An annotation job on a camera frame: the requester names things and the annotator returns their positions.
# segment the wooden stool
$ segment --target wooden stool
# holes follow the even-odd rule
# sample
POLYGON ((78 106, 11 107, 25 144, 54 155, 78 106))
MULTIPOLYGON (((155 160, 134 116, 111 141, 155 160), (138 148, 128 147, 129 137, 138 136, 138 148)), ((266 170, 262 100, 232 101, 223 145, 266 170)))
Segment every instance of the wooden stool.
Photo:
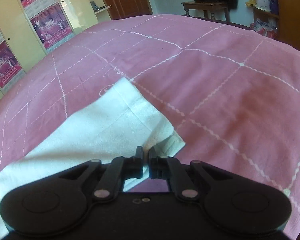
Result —
POLYGON ((191 2, 183 2, 182 3, 183 8, 186 11, 185 16, 190 17, 189 14, 189 9, 194 9, 194 10, 203 10, 204 12, 204 17, 205 18, 209 18, 208 17, 208 11, 211 12, 211 19, 214 22, 215 19, 215 12, 218 10, 224 10, 225 15, 226 15, 226 22, 230 22, 230 14, 229 14, 229 10, 228 10, 228 5, 225 2, 195 2, 195 1, 191 1, 191 2))

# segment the wooden shelf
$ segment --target wooden shelf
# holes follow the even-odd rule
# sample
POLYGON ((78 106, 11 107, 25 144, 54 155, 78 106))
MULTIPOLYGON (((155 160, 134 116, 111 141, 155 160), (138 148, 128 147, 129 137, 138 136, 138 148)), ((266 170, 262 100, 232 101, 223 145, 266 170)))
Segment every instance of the wooden shelf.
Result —
POLYGON ((110 7, 111 7, 111 5, 110 5, 110 6, 107 6, 106 8, 101 9, 100 11, 95 12, 94 14, 98 14, 98 13, 100 13, 100 12, 103 12, 103 11, 105 11, 105 10, 108 10, 110 7))
POLYGON ((273 13, 271 13, 271 12, 267 12, 267 11, 264 11, 264 10, 260 10, 260 9, 258 9, 258 8, 256 8, 256 7, 253 7, 253 9, 254 9, 255 11, 257 11, 257 12, 260 12, 260 13, 269 15, 270 17, 279 19, 279 15, 276 15, 276 14, 273 14, 273 13))

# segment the white appliance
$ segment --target white appliance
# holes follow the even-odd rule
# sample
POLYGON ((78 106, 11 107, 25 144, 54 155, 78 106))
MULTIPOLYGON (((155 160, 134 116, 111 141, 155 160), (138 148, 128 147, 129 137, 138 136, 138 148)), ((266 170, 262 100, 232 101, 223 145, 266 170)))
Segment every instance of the white appliance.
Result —
POLYGON ((263 11, 271 12, 270 1, 271 0, 256 0, 255 7, 263 11))

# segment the white cloth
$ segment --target white cloth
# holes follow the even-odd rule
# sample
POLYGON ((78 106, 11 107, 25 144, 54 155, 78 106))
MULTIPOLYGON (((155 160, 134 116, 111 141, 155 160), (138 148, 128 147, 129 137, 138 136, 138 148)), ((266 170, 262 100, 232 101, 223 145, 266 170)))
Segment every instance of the white cloth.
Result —
MULTIPOLYGON (((10 190, 91 159, 109 163, 130 157, 137 146, 174 156, 184 141, 168 119, 125 78, 96 102, 71 115, 38 147, 0 172, 0 201, 10 190)), ((129 179, 125 190, 148 178, 129 179)), ((0 217, 0 239, 8 233, 0 217)))

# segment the pink bedspread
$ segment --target pink bedspread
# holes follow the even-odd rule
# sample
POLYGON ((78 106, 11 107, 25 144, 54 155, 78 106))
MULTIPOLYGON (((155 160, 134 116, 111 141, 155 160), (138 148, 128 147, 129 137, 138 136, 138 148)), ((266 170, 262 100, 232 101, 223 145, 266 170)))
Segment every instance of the pink bedspread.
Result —
POLYGON ((0 100, 0 171, 122 76, 177 129, 183 163, 200 159, 290 193, 285 232, 297 237, 300 52, 228 25, 149 15, 71 39, 0 100))

